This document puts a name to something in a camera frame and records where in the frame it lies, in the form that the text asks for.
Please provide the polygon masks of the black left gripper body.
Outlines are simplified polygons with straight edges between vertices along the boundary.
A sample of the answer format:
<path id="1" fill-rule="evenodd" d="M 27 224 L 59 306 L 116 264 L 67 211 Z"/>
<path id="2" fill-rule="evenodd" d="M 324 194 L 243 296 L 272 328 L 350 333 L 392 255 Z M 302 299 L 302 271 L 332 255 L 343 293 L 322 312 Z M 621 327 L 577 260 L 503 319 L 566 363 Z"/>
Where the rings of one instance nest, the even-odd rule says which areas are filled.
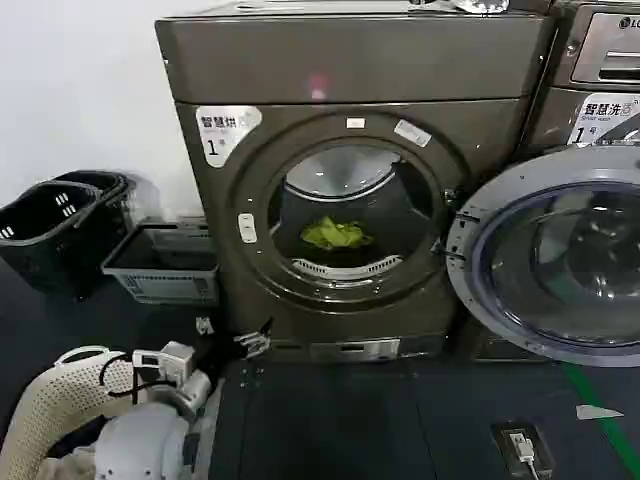
<path id="1" fill-rule="evenodd" d="M 233 337 L 208 335 L 195 344 L 194 368 L 206 374 L 210 381 L 218 381 L 227 366 L 244 359 L 248 347 Z"/>

